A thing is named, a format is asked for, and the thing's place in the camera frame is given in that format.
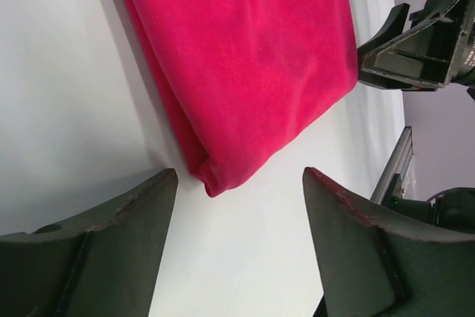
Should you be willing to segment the pink t shirt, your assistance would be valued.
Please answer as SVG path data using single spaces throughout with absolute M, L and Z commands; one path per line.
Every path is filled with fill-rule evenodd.
M 349 0 L 123 0 L 191 175 L 245 183 L 348 94 Z

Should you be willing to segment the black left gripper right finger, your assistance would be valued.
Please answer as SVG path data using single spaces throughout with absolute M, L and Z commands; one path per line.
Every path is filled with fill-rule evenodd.
M 317 316 L 474 314 L 474 233 L 394 212 L 314 168 L 303 187 L 323 287 Z

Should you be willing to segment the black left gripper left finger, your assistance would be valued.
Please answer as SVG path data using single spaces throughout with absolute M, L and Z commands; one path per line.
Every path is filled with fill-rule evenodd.
M 92 209 L 1 237 L 3 316 L 146 316 L 178 187 L 164 169 Z

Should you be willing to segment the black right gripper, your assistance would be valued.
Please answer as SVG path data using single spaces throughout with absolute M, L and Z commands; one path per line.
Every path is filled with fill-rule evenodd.
M 393 7 L 380 30 L 358 47 L 359 79 L 383 89 L 435 91 L 451 83 L 474 86 L 474 0 L 427 0 L 410 15 Z

